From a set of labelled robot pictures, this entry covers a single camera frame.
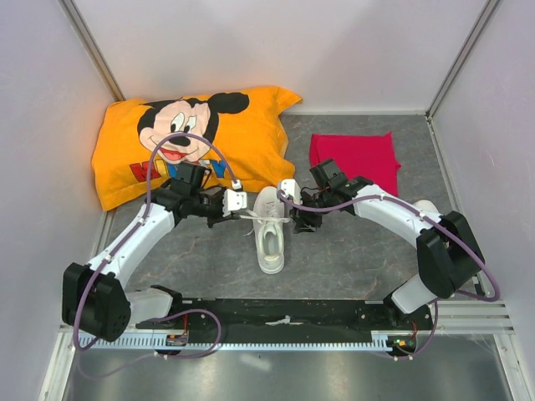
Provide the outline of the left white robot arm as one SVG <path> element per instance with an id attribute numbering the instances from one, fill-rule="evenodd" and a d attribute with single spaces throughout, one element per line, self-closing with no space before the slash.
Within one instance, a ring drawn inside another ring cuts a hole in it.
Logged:
<path id="1" fill-rule="evenodd" d="M 154 318 L 165 328 L 181 324 L 176 292 L 153 286 L 126 292 L 128 281 L 152 248 L 189 216 L 208 226 L 237 219 L 247 208 L 239 183 L 203 186 L 206 168 L 184 163 L 175 176 L 152 190 L 133 221 L 100 254 L 83 265 L 71 263 L 62 283 L 62 320 L 96 338 L 113 342 L 130 325 Z"/>

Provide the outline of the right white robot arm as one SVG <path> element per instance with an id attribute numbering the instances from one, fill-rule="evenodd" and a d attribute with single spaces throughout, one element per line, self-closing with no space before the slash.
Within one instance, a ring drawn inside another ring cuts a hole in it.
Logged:
<path id="1" fill-rule="evenodd" d="M 308 193 L 294 179 L 278 185 L 298 232 L 313 232 L 331 211 L 345 211 L 384 227 L 416 250 L 417 273 L 385 299 L 383 319 L 403 328 L 413 312 L 454 295 L 482 269 L 484 258 L 467 219 L 441 214 L 430 202 L 410 204 L 362 176 L 352 179 L 328 159 L 310 170 L 317 190 Z"/>

